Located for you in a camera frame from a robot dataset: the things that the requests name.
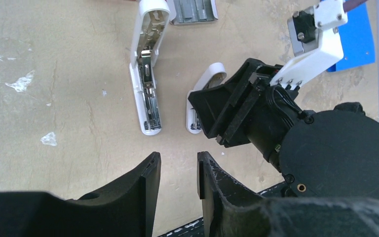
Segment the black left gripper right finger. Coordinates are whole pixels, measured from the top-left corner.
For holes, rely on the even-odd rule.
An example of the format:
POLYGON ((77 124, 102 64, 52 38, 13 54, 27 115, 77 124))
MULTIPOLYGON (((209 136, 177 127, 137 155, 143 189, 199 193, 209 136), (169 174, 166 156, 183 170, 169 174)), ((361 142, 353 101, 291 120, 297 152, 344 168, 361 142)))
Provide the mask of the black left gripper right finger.
POLYGON ((264 197, 197 154, 207 237, 379 237, 379 200, 264 197))

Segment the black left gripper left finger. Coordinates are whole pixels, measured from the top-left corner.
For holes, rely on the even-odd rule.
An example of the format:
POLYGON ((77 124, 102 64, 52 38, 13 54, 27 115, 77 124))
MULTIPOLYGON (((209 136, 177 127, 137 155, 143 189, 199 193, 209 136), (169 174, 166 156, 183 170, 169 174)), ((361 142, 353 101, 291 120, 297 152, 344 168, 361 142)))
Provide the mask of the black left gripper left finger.
POLYGON ((0 237, 150 237, 161 156, 84 194, 60 199, 47 192, 0 192, 0 237))

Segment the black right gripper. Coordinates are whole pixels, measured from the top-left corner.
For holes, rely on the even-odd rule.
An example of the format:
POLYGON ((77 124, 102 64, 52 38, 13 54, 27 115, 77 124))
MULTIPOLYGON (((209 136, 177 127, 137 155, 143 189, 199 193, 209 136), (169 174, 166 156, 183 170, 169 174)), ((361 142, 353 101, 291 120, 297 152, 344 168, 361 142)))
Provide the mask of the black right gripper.
POLYGON ((228 82, 190 93, 204 135, 253 144, 297 197, 379 199, 379 122, 358 102, 301 109, 297 90, 270 84, 280 68, 249 58, 228 82))

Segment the staple tray with staples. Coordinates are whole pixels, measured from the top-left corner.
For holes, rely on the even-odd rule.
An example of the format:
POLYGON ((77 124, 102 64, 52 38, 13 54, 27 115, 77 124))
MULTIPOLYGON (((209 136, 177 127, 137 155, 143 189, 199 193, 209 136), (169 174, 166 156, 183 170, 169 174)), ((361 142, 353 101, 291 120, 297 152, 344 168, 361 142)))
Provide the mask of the staple tray with staples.
POLYGON ((172 25, 210 23, 219 19, 214 0, 167 0, 172 25))

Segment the white stapler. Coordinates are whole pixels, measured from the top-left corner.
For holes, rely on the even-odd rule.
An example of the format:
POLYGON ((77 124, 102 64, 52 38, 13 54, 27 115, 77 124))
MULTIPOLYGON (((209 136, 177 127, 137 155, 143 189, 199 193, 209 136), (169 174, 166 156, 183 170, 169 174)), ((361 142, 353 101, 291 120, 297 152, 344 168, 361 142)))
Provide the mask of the white stapler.
POLYGON ((130 48, 129 70, 141 132, 153 136, 161 131, 161 117, 153 67, 169 24, 165 0, 141 0, 130 48))

